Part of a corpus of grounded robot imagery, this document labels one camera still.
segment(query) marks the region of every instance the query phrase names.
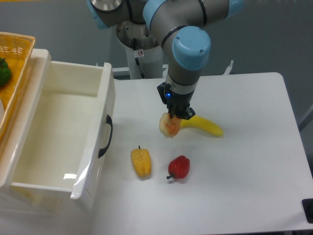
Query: blue joint cap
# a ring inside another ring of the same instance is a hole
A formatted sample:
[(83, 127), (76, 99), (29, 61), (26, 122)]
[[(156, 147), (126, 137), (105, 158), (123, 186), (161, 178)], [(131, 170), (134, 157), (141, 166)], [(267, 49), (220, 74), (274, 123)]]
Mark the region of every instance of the blue joint cap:
[(149, 29), (151, 26), (151, 21), (153, 16), (155, 15), (156, 11), (158, 10), (158, 8), (167, 0), (149, 0), (144, 9), (143, 9), (143, 18), (146, 21), (146, 25)]
[(94, 8), (93, 8), (93, 6), (92, 6), (90, 0), (87, 0), (87, 6), (88, 6), (88, 8), (89, 8), (89, 10), (90, 10), (90, 12), (91, 12), (91, 14), (92, 14), (94, 20), (96, 21), (96, 24), (97, 24), (98, 28), (99, 28), (99, 29), (109, 28), (109, 27), (107, 27), (107, 26), (103, 23), (103, 21), (99, 18), (98, 14), (97, 14), (97, 12), (94, 10)]
[(209, 60), (211, 39), (195, 26), (182, 28), (176, 34), (172, 50), (176, 61), (187, 70), (200, 70)]
[(244, 0), (229, 0), (228, 14), (226, 18), (236, 15), (244, 7)]

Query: yellow bell pepper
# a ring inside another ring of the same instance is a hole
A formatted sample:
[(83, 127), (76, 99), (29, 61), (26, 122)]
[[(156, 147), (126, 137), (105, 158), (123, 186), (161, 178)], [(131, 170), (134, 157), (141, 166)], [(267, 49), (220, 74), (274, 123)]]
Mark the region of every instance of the yellow bell pepper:
[(147, 149), (133, 149), (131, 153), (133, 166), (138, 177), (145, 177), (151, 173), (150, 153)]
[(211, 122), (210, 120), (200, 117), (198, 115), (194, 115), (189, 120), (181, 120), (180, 128), (187, 128), (187, 127), (193, 127), (198, 128), (201, 130), (204, 130), (208, 132), (209, 134), (216, 136), (216, 137), (222, 137), (224, 135), (224, 132), (222, 128), (220, 128), (217, 124)]

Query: green pepper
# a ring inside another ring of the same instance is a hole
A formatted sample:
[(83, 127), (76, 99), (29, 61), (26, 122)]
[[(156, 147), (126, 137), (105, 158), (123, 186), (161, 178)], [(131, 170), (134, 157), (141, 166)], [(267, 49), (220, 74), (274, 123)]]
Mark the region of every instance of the green pepper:
[(12, 72), (4, 58), (0, 57), (0, 87), (10, 81)]

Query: banana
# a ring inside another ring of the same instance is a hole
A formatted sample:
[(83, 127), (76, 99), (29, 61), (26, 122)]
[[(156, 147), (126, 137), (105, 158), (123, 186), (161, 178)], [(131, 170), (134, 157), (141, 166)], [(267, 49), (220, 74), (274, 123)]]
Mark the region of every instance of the banana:
[(215, 123), (211, 122), (210, 120), (200, 117), (198, 115), (194, 115), (189, 120), (181, 120), (180, 128), (187, 128), (187, 127), (193, 127), (198, 128), (201, 130), (204, 130), (208, 132), (209, 134), (216, 136), (216, 137), (222, 137), (224, 135), (223, 130)]

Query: black handle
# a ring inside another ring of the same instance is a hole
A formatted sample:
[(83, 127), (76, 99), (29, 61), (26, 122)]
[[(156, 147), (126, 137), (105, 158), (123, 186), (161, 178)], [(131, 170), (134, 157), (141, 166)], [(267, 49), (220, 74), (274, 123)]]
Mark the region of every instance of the black handle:
[(107, 146), (105, 146), (104, 148), (101, 148), (99, 150), (98, 158), (101, 158), (107, 152), (107, 150), (108, 150), (108, 148), (110, 146), (111, 140), (112, 140), (113, 123), (112, 123), (112, 118), (110, 117), (110, 115), (107, 115), (107, 124), (109, 124), (111, 126), (109, 142), (108, 142)]

